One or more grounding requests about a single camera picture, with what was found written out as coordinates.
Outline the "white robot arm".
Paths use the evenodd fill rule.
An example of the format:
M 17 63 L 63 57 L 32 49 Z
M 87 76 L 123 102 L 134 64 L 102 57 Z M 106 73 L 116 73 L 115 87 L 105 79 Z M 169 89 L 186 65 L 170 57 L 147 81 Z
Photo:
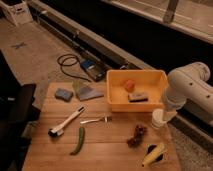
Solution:
M 203 62 L 194 62 L 170 71 L 167 75 L 168 86 L 161 96 L 163 120 L 170 121 L 187 100 L 213 114 L 213 86 L 207 83 L 210 75 L 209 67 Z

